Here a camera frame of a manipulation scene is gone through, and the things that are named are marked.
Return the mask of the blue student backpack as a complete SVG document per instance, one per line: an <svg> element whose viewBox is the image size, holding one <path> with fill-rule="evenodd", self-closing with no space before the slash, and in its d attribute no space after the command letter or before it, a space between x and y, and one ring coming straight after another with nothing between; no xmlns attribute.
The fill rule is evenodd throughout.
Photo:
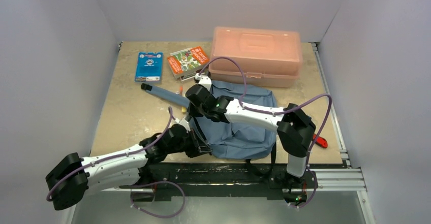
<svg viewBox="0 0 431 224"><path fill-rule="evenodd" d="M188 99L161 87L142 83L141 89L175 105L185 106L186 109L189 106ZM210 91L215 97L226 95L238 98L243 93L243 85L213 81ZM243 101L264 107L278 107L271 90L253 85L247 85L247 94ZM269 176L273 170L277 152L276 133L244 123L212 122L205 117L197 117L190 125L198 130L200 136L205 136L212 148L213 156L221 159L243 159L247 170L262 178ZM270 166L268 171L261 172L252 165L251 160L269 155Z"/></svg>

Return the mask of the orange treehouse book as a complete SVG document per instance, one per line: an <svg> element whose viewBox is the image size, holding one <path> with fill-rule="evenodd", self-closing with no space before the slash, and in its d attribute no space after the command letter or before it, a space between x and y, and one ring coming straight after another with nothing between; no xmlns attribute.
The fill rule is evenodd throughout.
<svg viewBox="0 0 431 224"><path fill-rule="evenodd" d="M201 70L209 62L209 56L201 46L171 53L167 63L175 79Z"/></svg>

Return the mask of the blue treehouse book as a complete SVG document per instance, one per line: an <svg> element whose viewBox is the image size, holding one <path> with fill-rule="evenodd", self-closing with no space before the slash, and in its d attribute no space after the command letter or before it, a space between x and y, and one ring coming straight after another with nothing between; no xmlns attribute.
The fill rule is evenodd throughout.
<svg viewBox="0 0 431 224"><path fill-rule="evenodd" d="M163 68L162 52L139 52L135 73L135 82L161 82Z"/></svg>

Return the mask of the yellow treehouse book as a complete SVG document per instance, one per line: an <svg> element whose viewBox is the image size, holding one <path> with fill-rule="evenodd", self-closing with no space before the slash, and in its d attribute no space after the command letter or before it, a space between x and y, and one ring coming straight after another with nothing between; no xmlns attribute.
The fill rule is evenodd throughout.
<svg viewBox="0 0 431 224"><path fill-rule="evenodd" d="M195 76L197 74L200 74L200 71L194 71L194 72L188 73L186 75L183 75L180 77L180 81L184 82L184 81L188 81L188 80L194 80Z"/></svg>

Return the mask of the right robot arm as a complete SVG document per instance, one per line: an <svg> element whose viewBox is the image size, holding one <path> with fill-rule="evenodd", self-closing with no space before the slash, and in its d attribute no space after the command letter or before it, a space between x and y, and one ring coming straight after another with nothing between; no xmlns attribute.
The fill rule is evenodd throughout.
<svg viewBox="0 0 431 224"><path fill-rule="evenodd" d="M210 88L195 84L186 91L192 125L204 136L212 155L222 159L257 159L270 154L279 138L288 154L285 180L297 187L305 181L309 145L315 124L295 104L277 107L270 90L216 81Z"/></svg>

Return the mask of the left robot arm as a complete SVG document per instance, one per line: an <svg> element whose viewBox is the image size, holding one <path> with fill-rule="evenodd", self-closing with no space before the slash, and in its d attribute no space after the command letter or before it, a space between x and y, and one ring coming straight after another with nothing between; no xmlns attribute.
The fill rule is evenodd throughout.
<svg viewBox="0 0 431 224"><path fill-rule="evenodd" d="M145 188L155 182L151 166L170 154L185 153L194 158L211 154L204 136L180 124L145 138L124 150L99 156L66 155L45 177L49 188L46 200L55 210L76 205L85 195L108 188Z"/></svg>

